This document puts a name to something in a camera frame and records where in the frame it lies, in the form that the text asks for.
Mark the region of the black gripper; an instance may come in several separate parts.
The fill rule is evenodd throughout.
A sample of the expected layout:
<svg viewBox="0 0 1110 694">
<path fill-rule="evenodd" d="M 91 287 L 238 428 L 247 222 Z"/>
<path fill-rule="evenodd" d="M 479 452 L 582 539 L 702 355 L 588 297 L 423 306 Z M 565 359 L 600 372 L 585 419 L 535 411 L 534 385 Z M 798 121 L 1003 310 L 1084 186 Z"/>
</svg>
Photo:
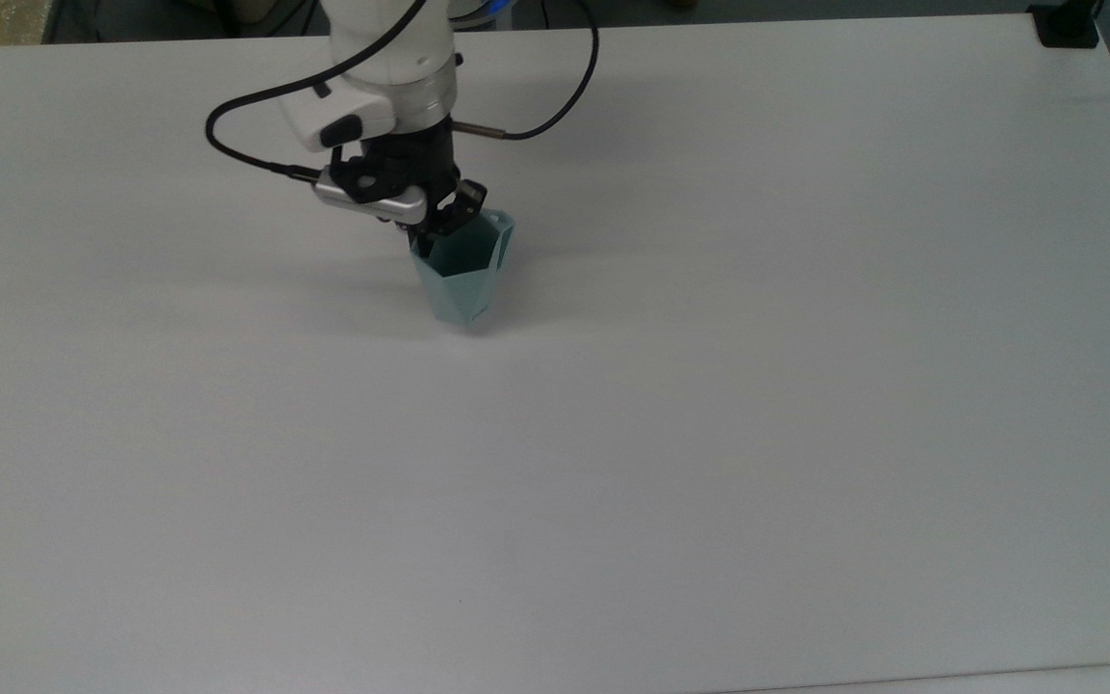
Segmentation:
<svg viewBox="0 0 1110 694">
<path fill-rule="evenodd" d="M 367 138 L 361 155 L 331 163 L 331 194 L 349 209 L 407 228 L 410 251 L 428 258 L 441 237 L 480 217 L 488 188 L 460 180 L 453 124 Z"/>
</svg>

